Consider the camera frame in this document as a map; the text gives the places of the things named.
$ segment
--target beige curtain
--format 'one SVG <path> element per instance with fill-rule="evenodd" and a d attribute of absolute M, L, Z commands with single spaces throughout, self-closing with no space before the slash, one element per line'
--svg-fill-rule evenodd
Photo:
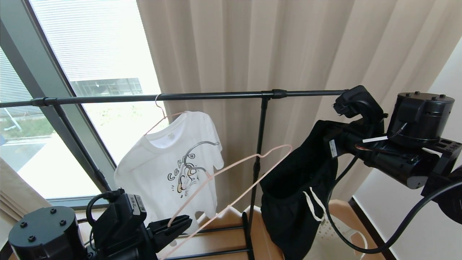
<path fill-rule="evenodd" d="M 6 242 L 11 227 L 25 214 L 50 206 L 47 200 L 0 158 L 0 247 Z"/>
<path fill-rule="evenodd" d="M 428 90 L 462 35 L 460 0 L 138 0 L 138 6 L 163 93 L 361 84 L 391 112 L 398 93 Z M 297 147 L 319 119 L 344 121 L 332 109 L 334 100 L 271 100 L 263 152 Z M 225 164 L 255 153 L 259 99 L 172 101 L 166 107 L 208 113 Z M 264 158 L 262 172 L 281 154 Z M 340 159 L 339 172 L 350 159 Z M 217 177 L 220 208 L 250 186 L 252 164 Z M 333 198 L 348 200 L 370 170 L 358 162 Z M 237 208 L 249 202 L 243 198 Z"/>

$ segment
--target window frame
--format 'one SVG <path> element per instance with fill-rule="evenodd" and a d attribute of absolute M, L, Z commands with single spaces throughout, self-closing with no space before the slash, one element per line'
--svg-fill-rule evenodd
<path fill-rule="evenodd" d="M 0 46 L 32 98 L 75 97 L 75 92 L 58 63 L 30 2 L 0 0 L 0 5 Z M 61 107 L 72 129 L 66 127 L 53 107 L 40 109 L 98 189 L 101 192 L 117 189 L 114 182 L 116 164 L 82 105 Z M 79 148 L 79 144 L 72 137 L 72 131 L 77 134 L 85 151 Z M 99 172 L 93 170 L 85 153 L 95 163 Z M 77 207 L 86 206 L 89 200 L 88 197 L 79 197 L 49 201 L 53 205 Z"/>

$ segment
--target metal hook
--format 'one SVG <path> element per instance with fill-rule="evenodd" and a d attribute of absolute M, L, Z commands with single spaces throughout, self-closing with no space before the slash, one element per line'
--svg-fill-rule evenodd
<path fill-rule="evenodd" d="M 186 164 L 186 159 L 188 158 L 189 153 L 190 153 L 194 148 L 198 147 L 198 146 L 201 145 L 201 144 L 205 144 L 205 143 L 208 143 L 208 144 L 211 144 L 211 145 L 219 145 L 219 144 L 220 144 L 219 142 L 202 141 L 202 142 L 197 143 L 195 146 L 191 147 L 191 149 L 189 149 L 189 150 L 186 152 L 185 156 L 183 157 L 183 165 L 184 165 L 186 168 L 188 168 L 188 169 L 190 169 L 190 170 L 202 170 L 202 171 L 204 171 L 205 173 L 207 172 L 207 170 L 204 169 L 204 168 L 202 168 L 202 167 L 190 167 L 190 166 L 188 166 L 188 165 Z"/>
<path fill-rule="evenodd" d="M 158 95 L 156 96 L 156 99 L 154 100 L 154 102 L 156 103 L 156 106 L 162 110 L 162 115 L 163 115 L 164 118 L 165 118 L 166 115 L 165 115 L 164 109 L 163 109 L 161 106 L 159 106 L 159 105 L 157 104 L 157 98 L 158 98 L 160 95 L 162 95 L 162 93 L 160 93 L 160 94 L 158 94 Z"/>

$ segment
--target clothing rack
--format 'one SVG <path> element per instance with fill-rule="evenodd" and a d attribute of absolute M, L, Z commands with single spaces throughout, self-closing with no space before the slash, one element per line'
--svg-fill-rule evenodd
<path fill-rule="evenodd" d="M 287 91 L 282 89 L 273 89 L 270 91 L 250 91 L 250 92 L 222 92 L 222 93 L 184 93 L 184 94 L 161 94 L 161 95 L 136 95 L 136 96 L 106 96 L 106 97 L 68 97 L 68 98 L 35 98 L 28 101 L 13 101 L 0 103 L 0 108 L 7 107 L 17 107 L 17 106 L 37 106 L 37 107 L 46 107 L 52 106 L 61 120 L 63 121 L 65 127 L 69 130 L 72 135 L 73 140 L 77 143 L 79 149 L 81 149 L 85 159 L 91 165 L 94 174 L 98 176 L 100 173 L 95 162 L 90 157 L 88 151 L 83 146 L 82 141 L 79 139 L 77 133 L 73 129 L 69 119 L 67 118 L 61 105 L 67 104 L 85 104 L 85 103 L 110 103 L 110 102 L 135 102 L 135 101 L 167 101 L 167 100 L 195 100 L 195 99 L 261 99 L 261 112 L 260 112 L 260 125 L 258 129 L 258 141 L 256 153 L 261 154 L 261 147 L 263 145 L 263 132 L 265 129 L 265 119 L 266 111 L 268 108 L 268 102 L 270 99 L 281 99 L 285 97 L 310 97 L 310 96 L 336 96 L 341 95 L 346 90 L 307 90 L 307 91 Z M 253 166 L 253 183 L 258 179 L 260 173 L 260 158 L 257 156 L 255 158 L 255 163 Z M 100 179 L 103 186 L 110 190 L 108 183 L 104 179 Z M 250 211 L 249 218 L 247 219 L 247 214 L 242 213 L 242 225 L 224 227 L 224 228 L 215 228 L 215 229 L 205 229 L 199 233 L 209 233 L 216 231 L 225 231 L 233 229 L 243 229 L 245 236 L 246 247 L 241 249 L 234 250 L 225 250 L 218 252 L 210 252 L 203 254 L 194 254 L 194 255 L 185 255 L 179 257 L 167 258 L 168 260 L 181 260 L 181 259 L 191 259 L 199 257 L 207 257 L 213 255 L 221 254 L 232 254 L 247 252 L 249 260 L 255 260 L 252 240 L 250 238 L 250 231 L 252 228 L 252 219 L 255 206 L 255 196 L 256 196 L 256 186 L 252 188 L 252 195 L 250 201 Z"/>

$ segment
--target white drawstring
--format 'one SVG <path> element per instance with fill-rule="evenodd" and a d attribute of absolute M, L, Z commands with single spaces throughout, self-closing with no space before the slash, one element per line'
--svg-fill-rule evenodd
<path fill-rule="evenodd" d="M 312 187 L 310 187 L 310 191 L 311 191 L 311 194 L 313 195 L 313 198 L 315 199 L 316 203 L 318 203 L 318 205 L 322 208 L 322 218 L 318 218 L 318 216 L 316 216 L 316 214 L 315 214 L 315 207 L 313 205 L 313 202 L 311 201 L 311 198 L 309 197 L 309 195 L 306 192 L 303 192 L 303 193 L 305 193 L 306 202 L 308 203 L 308 207 L 310 208 L 310 211 L 313 214 L 313 218 L 316 221 L 319 221 L 319 222 L 324 221 L 324 216 L 326 216 L 326 208 L 322 204 L 321 200 L 316 196 L 316 193 L 313 191 Z"/>

